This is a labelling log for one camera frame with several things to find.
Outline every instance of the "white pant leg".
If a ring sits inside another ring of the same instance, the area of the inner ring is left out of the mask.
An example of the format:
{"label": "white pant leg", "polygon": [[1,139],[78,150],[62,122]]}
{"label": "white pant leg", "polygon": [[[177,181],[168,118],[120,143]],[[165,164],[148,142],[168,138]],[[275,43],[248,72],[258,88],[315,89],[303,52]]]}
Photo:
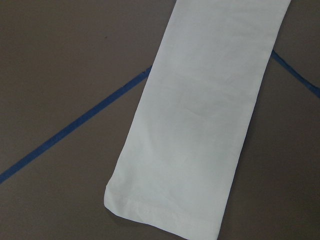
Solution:
{"label": "white pant leg", "polygon": [[290,0],[177,0],[104,204],[190,240],[216,239]]}

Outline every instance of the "stitched hem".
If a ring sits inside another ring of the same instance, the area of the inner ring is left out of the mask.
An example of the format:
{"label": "stitched hem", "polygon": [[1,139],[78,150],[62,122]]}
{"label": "stitched hem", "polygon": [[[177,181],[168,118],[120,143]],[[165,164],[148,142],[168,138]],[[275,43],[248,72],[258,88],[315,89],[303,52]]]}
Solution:
{"label": "stitched hem", "polygon": [[148,224],[188,240],[217,239],[219,229],[215,223],[194,219],[166,208],[159,208],[105,190],[104,205],[115,215]]}

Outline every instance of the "cloth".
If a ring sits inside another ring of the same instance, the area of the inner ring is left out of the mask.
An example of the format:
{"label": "cloth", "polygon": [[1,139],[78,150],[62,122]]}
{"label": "cloth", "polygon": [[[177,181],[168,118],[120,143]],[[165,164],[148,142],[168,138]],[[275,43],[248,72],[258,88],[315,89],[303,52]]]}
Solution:
{"label": "cloth", "polygon": [[189,240],[219,234],[290,0],[177,0],[109,180],[114,214]]}

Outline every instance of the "floor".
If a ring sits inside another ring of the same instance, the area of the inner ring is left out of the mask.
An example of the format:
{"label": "floor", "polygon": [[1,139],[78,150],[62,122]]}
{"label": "floor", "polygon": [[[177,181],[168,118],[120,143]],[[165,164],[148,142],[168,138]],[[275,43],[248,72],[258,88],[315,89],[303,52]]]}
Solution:
{"label": "floor", "polygon": [[[2,2],[0,173],[152,65],[174,4]],[[316,86],[319,11],[292,0],[274,46]],[[144,84],[0,185],[0,239],[182,239],[103,204]],[[218,239],[319,239],[319,143],[320,99],[271,59]]]}

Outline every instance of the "white fabric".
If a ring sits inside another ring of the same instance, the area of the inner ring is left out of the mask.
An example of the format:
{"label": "white fabric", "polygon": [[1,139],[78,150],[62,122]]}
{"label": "white fabric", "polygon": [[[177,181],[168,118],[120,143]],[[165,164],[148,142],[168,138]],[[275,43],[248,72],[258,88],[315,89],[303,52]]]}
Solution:
{"label": "white fabric", "polygon": [[189,240],[220,230],[290,0],[177,0],[104,204]]}

